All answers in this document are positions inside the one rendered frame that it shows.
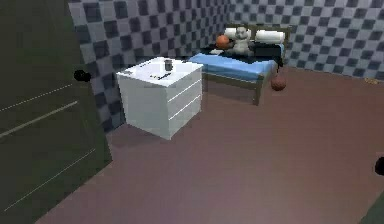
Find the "white chest of drawers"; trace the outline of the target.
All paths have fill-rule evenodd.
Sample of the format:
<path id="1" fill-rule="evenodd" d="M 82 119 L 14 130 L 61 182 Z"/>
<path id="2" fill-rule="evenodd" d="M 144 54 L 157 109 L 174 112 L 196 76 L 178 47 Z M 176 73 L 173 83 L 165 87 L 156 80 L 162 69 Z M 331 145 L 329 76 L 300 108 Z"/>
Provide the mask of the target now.
<path id="1" fill-rule="evenodd" d="M 201 111 L 202 64 L 156 57 L 116 73 L 126 123 L 170 140 Z"/>

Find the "orange basketball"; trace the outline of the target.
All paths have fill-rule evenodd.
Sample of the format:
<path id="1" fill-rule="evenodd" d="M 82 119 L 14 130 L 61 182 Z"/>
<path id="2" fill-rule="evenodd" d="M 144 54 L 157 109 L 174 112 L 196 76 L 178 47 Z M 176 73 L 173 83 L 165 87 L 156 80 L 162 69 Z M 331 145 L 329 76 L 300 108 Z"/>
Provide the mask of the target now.
<path id="1" fill-rule="evenodd" d="M 283 76 L 276 75 L 271 79 L 270 85 L 274 91 L 282 91 L 285 89 L 287 81 Z"/>
<path id="2" fill-rule="evenodd" d="M 229 38 L 226 35 L 219 35 L 216 38 L 215 44 L 218 49 L 227 49 L 229 46 Z"/>

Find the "white teddy bear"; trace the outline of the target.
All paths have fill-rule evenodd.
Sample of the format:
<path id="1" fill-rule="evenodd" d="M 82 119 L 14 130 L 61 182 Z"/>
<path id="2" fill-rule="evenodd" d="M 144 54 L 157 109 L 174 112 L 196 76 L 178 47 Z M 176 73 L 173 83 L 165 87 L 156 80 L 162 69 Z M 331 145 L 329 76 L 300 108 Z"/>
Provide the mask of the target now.
<path id="1" fill-rule="evenodd" d="M 248 31 L 245 27 L 237 27 L 235 40 L 227 50 L 229 54 L 252 56 L 253 51 L 249 47 Z"/>

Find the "white pillow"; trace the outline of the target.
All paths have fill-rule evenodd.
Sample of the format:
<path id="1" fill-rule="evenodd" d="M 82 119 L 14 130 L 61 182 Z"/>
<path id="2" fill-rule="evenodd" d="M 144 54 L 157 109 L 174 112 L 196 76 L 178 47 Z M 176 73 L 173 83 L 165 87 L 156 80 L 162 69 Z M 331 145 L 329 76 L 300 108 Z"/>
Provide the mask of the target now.
<path id="1" fill-rule="evenodd" d="M 224 34 L 233 40 L 249 40 L 251 37 L 251 30 L 245 27 L 226 28 Z"/>
<path id="2" fill-rule="evenodd" d="M 280 31 L 258 30 L 255 40 L 260 43 L 282 44 L 285 40 L 285 33 Z"/>

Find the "dark green room door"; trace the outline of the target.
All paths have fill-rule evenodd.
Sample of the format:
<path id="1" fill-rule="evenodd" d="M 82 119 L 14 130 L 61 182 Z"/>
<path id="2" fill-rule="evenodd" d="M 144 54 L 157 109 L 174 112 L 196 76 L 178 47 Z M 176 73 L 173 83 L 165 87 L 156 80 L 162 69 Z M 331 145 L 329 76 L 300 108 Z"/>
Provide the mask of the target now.
<path id="1" fill-rule="evenodd" d="M 0 224 L 34 224 L 112 160 L 66 0 L 0 0 Z"/>

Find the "blue bed with wooden frame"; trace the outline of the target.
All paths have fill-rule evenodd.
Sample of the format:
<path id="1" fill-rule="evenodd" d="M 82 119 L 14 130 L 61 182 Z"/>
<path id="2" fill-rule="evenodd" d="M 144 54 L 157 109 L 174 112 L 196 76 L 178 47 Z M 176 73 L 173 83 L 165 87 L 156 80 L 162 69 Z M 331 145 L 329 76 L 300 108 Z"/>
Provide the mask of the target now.
<path id="1" fill-rule="evenodd" d="M 290 35 L 289 26 L 268 26 L 256 24 L 228 24 L 226 28 L 245 27 L 251 30 L 249 47 L 252 56 L 229 54 L 227 49 L 218 49 L 215 44 L 202 48 L 189 58 L 190 62 L 203 65 L 203 78 L 208 81 L 253 90 L 253 104 L 258 105 L 262 88 L 274 73 L 284 66 L 286 48 Z M 280 31 L 285 33 L 282 44 L 260 43 L 255 40 L 258 30 Z"/>

